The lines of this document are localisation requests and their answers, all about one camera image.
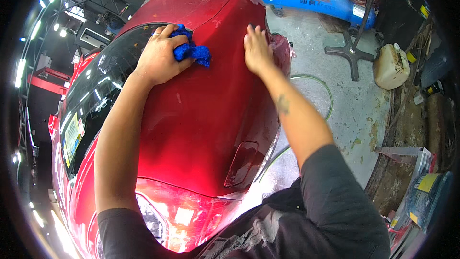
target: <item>blue microfiber towel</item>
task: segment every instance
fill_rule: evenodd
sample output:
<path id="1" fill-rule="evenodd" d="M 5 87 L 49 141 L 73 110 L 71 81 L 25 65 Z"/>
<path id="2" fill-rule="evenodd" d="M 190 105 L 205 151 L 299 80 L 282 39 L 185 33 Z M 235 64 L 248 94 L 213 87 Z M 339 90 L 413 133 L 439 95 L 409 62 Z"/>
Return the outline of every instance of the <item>blue microfiber towel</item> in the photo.
<path id="1" fill-rule="evenodd" d="M 188 43 L 184 43 L 179 45 L 174 49 L 174 57 L 177 61 L 181 61 L 185 58 L 196 58 L 196 63 L 209 67 L 211 63 L 211 53 L 209 52 L 209 48 L 204 45 L 196 46 L 195 43 L 192 41 L 192 34 L 187 31 L 183 24 L 178 24 L 179 29 L 171 33 L 171 37 L 178 36 L 178 35 L 186 35 L 189 39 Z"/>

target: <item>green air hose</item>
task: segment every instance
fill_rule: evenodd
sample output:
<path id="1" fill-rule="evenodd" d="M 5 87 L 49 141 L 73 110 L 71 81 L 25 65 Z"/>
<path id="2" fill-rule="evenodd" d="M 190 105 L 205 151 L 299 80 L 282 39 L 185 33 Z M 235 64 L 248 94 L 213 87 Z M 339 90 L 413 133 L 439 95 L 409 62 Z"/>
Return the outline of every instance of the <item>green air hose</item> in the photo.
<path id="1" fill-rule="evenodd" d="M 329 98 L 330 98 L 330 101 L 331 101 L 331 105 L 329 107 L 329 111 L 328 111 L 328 114 L 325 118 L 325 121 L 329 120 L 329 118 L 331 117 L 331 113 L 332 113 L 332 103 L 333 103 L 333 100 L 332 100 L 332 93 L 331 93 L 331 90 L 329 89 L 329 87 L 325 84 L 324 81 L 322 81 L 321 79 L 313 76 L 313 75 L 307 75 L 307 74 L 304 74 L 304 75 L 295 75 L 293 77 L 291 77 L 291 80 L 292 79 L 298 79 L 298 78 L 309 78 L 309 79 L 313 79 L 319 83 L 321 83 L 325 88 L 326 90 L 328 91 L 329 93 Z M 270 167 L 273 165 L 273 163 L 275 161 L 277 161 L 281 156 L 283 156 L 284 153 L 286 153 L 288 150 L 290 150 L 291 147 L 288 145 L 287 147 L 285 147 L 283 150 L 281 150 L 281 152 L 279 152 L 275 158 L 273 160 L 270 161 L 270 163 L 268 163 L 268 166 L 267 168 L 262 172 L 261 176 L 260 176 L 260 180 L 259 180 L 259 183 L 262 181 L 262 179 L 264 178 L 265 174 L 267 173 L 267 171 L 270 169 Z"/>

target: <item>windshield sticker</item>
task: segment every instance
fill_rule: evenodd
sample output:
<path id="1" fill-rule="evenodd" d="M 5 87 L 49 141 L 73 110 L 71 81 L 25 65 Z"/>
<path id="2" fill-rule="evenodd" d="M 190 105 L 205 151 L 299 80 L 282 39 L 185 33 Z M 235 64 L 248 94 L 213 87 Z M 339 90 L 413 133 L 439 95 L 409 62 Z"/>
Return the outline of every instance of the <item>windshield sticker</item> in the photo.
<path id="1" fill-rule="evenodd" d="M 72 162 L 77 146 L 81 141 L 81 136 L 80 136 L 79 127 L 78 127 L 77 113 L 74 114 L 74 116 L 72 117 L 72 120 L 69 122 L 69 125 L 67 126 L 67 129 L 65 130 L 64 135 L 65 135 L 65 141 L 67 145 L 67 157 L 68 157 L 69 162 Z"/>
<path id="2" fill-rule="evenodd" d="M 64 155 L 65 163 L 67 164 L 67 168 L 70 168 L 70 161 L 69 161 L 69 155 L 67 153 L 67 145 L 64 144 Z"/>
<path id="3" fill-rule="evenodd" d="M 82 138 L 85 135 L 85 125 L 83 124 L 83 121 L 81 118 L 78 119 L 78 133 L 80 134 Z"/>

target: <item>red lift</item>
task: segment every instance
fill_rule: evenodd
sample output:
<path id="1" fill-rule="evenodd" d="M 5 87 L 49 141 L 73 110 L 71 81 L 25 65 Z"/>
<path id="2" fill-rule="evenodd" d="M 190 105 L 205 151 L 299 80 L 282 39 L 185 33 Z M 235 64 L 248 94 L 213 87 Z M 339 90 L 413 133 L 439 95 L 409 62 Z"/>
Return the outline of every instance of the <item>red lift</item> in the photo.
<path id="1" fill-rule="evenodd" d="M 63 80 L 64 82 L 68 82 L 69 84 L 72 78 L 71 76 L 68 76 L 62 72 L 53 70 L 49 67 L 43 67 L 37 72 L 35 72 L 34 74 L 32 74 L 32 76 L 31 74 L 29 74 L 29 76 L 27 77 L 27 82 L 41 89 L 46 89 L 48 91 L 51 91 L 51 92 L 54 92 L 60 95 L 66 95 L 68 88 L 66 88 L 65 86 L 55 84 L 55 83 L 45 80 L 44 78 L 46 78 L 47 75 L 51 75 L 56 78 L 59 78 Z"/>

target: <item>plastic jug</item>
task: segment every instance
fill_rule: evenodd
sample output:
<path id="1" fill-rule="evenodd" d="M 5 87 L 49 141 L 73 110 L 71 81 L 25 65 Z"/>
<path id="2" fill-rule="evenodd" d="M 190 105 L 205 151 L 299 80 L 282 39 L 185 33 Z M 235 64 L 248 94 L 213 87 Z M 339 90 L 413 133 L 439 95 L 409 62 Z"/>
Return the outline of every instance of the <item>plastic jug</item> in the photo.
<path id="1" fill-rule="evenodd" d="M 400 87 L 409 77 L 410 67 L 406 53 L 397 43 L 380 49 L 380 57 L 374 61 L 374 81 L 383 89 Z"/>

